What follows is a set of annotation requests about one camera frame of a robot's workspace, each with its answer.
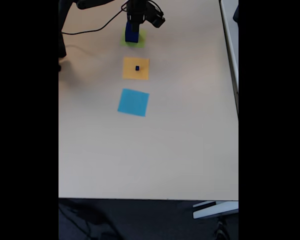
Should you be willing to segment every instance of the blue square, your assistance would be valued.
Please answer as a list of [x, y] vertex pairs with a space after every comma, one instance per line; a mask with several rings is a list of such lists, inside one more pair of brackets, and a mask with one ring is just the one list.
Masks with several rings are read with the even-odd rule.
[[149, 93], [124, 88], [121, 93], [118, 112], [145, 117], [148, 98]]

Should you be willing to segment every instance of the yellow square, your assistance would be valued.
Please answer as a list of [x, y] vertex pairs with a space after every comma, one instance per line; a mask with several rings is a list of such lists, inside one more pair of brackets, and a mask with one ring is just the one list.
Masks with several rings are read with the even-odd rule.
[[125, 57], [123, 59], [123, 78], [124, 79], [149, 79], [149, 59], [139, 57]]

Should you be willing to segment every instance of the white table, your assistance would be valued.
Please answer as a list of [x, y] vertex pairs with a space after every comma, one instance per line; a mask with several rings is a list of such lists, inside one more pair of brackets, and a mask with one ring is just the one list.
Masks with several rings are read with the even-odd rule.
[[[123, 1], [73, 4], [64, 32], [97, 29]], [[238, 200], [239, 122], [218, 0], [157, 0], [145, 48], [120, 46], [126, 14], [64, 35], [59, 73], [59, 197]], [[122, 78], [149, 58], [149, 80]], [[118, 112], [123, 88], [149, 93], [146, 117]]]

